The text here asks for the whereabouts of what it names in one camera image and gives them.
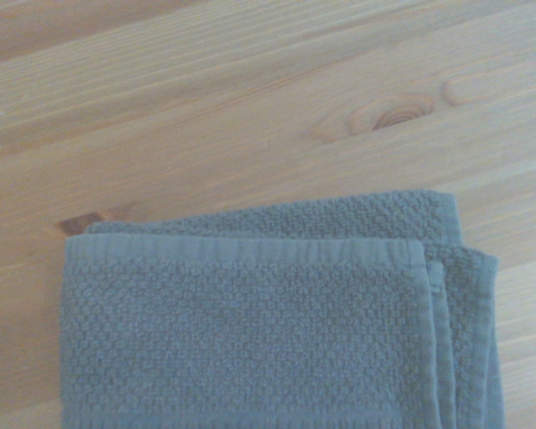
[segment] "towel fold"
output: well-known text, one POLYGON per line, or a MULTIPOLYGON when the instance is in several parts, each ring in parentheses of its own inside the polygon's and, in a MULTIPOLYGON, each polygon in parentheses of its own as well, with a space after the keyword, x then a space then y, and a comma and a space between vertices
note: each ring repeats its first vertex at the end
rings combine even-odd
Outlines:
POLYGON ((497 261, 461 244, 423 190, 95 223, 66 249, 64 427, 502 427, 497 261))

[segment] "wood grain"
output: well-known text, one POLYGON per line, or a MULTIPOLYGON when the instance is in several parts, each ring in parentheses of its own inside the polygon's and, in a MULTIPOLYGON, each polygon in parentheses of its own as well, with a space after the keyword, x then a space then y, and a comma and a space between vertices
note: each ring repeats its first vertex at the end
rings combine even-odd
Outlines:
POLYGON ((63 240, 92 220, 419 187, 500 257, 508 423, 536 427, 536 1, 0 0, 0 22, 0 428, 59 427, 63 240))

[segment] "light wood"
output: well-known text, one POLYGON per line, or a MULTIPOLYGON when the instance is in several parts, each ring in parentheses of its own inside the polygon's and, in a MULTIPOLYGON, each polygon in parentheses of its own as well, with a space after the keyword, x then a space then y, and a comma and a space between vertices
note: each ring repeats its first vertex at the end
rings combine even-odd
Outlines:
POLYGON ((454 192, 500 257, 508 424, 536 428, 536 1, 0 0, 0 22, 0 428, 59 427, 71 228, 410 188, 454 192))

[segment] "wood knot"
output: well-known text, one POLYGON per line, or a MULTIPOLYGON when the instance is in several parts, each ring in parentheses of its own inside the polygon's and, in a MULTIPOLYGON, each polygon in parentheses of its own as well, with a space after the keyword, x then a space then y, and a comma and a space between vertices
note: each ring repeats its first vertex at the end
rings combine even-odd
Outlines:
POLYGON ((373 130, 380 130, 381 128, 387 128, 391 125, 411 121, 412 119, 420 118, 421 116, 431 113, 432 109, 425 109, 424 105, 402 105, 386 112, 379 121, 377 121, 373 130))
POLYGON ((71 219, 66 219, 57 224, 57 227, 63 232, 67 237, 72 237, 74 235, 79 235, 85 232, 87 227, 95 222, 103 221, 124 221, 131 218, 131 210, 137 203, 129 203, 123 206, 116 206, 103 210, 100 212, 92 212, 87 214, 82 214, 80 216, 72 217, 71 219))
POLYGON ((326 143, 348 139, 431 114, 435 101, 421 94, 397 94, 364 105, 354 101, 326 116, 310 134, 326 143))

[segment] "textured towel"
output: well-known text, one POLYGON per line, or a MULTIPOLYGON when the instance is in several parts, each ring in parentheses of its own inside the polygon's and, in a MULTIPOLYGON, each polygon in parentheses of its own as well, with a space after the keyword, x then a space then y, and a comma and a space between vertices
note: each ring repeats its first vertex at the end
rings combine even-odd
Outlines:
MULTIPOLYGON (((441 282, 440 278, 437 280, 436 274, 439 271, 436 267, 440 265, 428 264, 431 305, 436 328, 436 391, 442 425, 455 427, 456 421, 458 427, 483 427, 485 421, 487 427, 503 425, 498 355, 492 331, 492 283, 496 260, 479 252, 460 248, 456 208, 454 199, 449 195, 430 191, 375 194, 210 214, 165 223, 97 223, 92 225, 88 232, 104 234, 100 236, 103 242, 113 240, 116 236, 112 238, 111 234, 116 232, 140 235, 145 237, 144 240, 149 236, 153 237, 154 234, 257 239, 401 237, 422 240, 427 259, 440 261, 445 266, 445 279, 441 282), (490 366, 488 382, 491 385, 487 388, 488 366, 490 366)), ((80 245, 83 248, 93 246, 87 241, 82 241, 80 245)), ((75 252, 68 253, 68 261, 87 260, 79 254, 79 252, 77 255, 75 252)), ((75 284, 80 283, 79 276, 74 277, 69 270, 66 270, 66 273, 68 274, 65 277, 64 290, 73 290, 76 288, 75 284)), ((84 312, 81 307, 78 307, 77 311, 76 315, 70 316, 69 313, 65 315, 63 323, 64 321, 73 323, 75 318, 84 312)), ((79 326, 80 324, 67 324, 66 327, 63 325, 63 345, 72 344, 72 338, 79 326)), ((75 351, 76 347, 74 341, 73 345, 63 347, 63 350, 75 351)), ((84 365, 88 364, 78 364, 75 358, 72 360, 64 358, 63 355, 63 402, 66 410, 75 408, 82 400, 79 392, 76 392, 76 387, 77 389, 95 387, 95 382, 87 380, 74 382, 75 385, 69 382, 70 374, 75 372, 75 368, 84 365)), ((428 377, 421 381, 423 387, 426 385, 425 381, 428 384, 428 377)), ((364 403, 359 404, 359 409, 365 407, 368 406, 364 403)), ((81 414, 76 413, 75 410, 66 411, 65 415, 71 416, 66 421, 73 419, 75 423, 88 419, 87 410, 81 414)), ((425 414, 425 410, 422 416, 409 418, 414 418, 415 422, 416 418, 423 418, 424 427, 434 427, 430 425, 438 424, 434 421, 426 423, 432 417, 429 413, 425 414)), ((398 427, 398 422, 395 420, 391 420, 390 423, 394 425, 393 427, 398 427)))

